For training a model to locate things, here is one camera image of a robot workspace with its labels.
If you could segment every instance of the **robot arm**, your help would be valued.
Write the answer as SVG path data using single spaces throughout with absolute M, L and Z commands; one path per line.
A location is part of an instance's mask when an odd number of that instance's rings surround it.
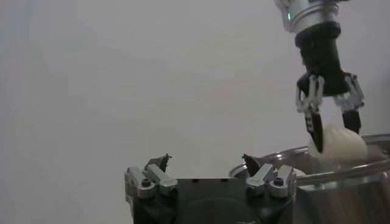
M 297 82 L 296 105 L 305 114 L 307 131 L 322 151 L 322 97 L 333 97 L 341 107 L 344 126 L 359 132 L 358 109 L 363 92 L 355 75 L 341 69 L 336 39 L 341 33 L 336 21 L 338 2 L 347 0 L 275 0 L 288 32 L 296 33 L 296 46 L 307 72 Z

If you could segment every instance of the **metal clamp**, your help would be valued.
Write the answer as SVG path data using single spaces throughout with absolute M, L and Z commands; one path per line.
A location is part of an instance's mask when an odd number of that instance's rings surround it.
M 345 80 L 349 87 L 349 92 L 333 97 L 335 104 L 341 108 L 343 113 L 357 110 L 364 106 L 364 95 L 360 88 L 357 76 L 347 75 Z
M 162 195 L 175 196 L 177 194 L 177 180 L 169 177 L 155 164 L 147 165 L 144 173 L 154 183 L 159 185 Z
M 147 179 L 138 167 L 130 167 L 125 173 L 126 194 L 136 195 L 140 199 L 149 199 L 155 195 L 155 184 Z
M 309 113 L 318 111 L 319 105 L 322 103 L 322 95 L 324 92 L 325 80 L 321 76 L 316 77 L 311 75 L 309 78 L 309 92 L 307 96 L 297 86 L 296 105 L 297 111 L 300 113 Z
M 270 194 L 273 197 L 285 198 L 294 195 L 297 175 L 291 166 L 281 166 L 278 176 L 269 183 Z
M 246 179 L 246 192 L 250 196 L 257 196 L 264 193 L 265 185 L 274 179 L 274 167 L 271 164 L 264 164 L 252 177 Z

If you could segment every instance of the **white wall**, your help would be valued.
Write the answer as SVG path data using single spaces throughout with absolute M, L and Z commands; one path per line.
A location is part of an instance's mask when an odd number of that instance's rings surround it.
M 365 135 L 390 132 L 389 9 L 340 11 Z M 128 166 L 169 152 L 172 176 L 221 177 L 306 144 L 301 64 L 273 0 L 2 0 L 0 224 L 131 223 Z

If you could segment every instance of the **stainless steel pot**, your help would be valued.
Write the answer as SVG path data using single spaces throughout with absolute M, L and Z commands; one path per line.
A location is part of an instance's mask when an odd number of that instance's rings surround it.
M 325 166 L 306 147 L 258 158 L 260 164 L 289 165 L 306 173 L 297 178 L 294 223 L 390 223 L 390 135 L 363 139 L 369 158 L 349 167 Z M 249 176 L 244 164 L 229 174 Z

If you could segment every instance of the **silver metal bracket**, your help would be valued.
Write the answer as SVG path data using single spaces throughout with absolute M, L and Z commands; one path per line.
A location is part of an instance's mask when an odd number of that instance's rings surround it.
M 124 175 L 126 195 L 149 199 L 155 195 L 155 184 L 138 167 L 130 167 Z
M 177 193 L 177 180 L 169 177 L 155 164 L 147 165 L 144 174 L 159 186 L 162 195 L 172 196 Z
M 336 21 L 340 1 L 345 0 L 274 0 L 282 13 L 285 29 L 291 33 Z
M 364 106 L 364 95 L 360 88 L 357 76 L 347 75 L 346 83 L 349 87 L 349 92 L 333 97 L 335 104 L 341 108 L 343 113 L 357 110 Z
M 291 166 L 281 166 L 278 176 L 269 183 L 270 194 L 273 197 L 285 198 L 296 192 L 297 175 Z
M 264 164 L 254 176 L 246 179 L 247 194 L 250 196 L 263 194 L 265 185 L 273 179 L 274 167 L 271 164 Z

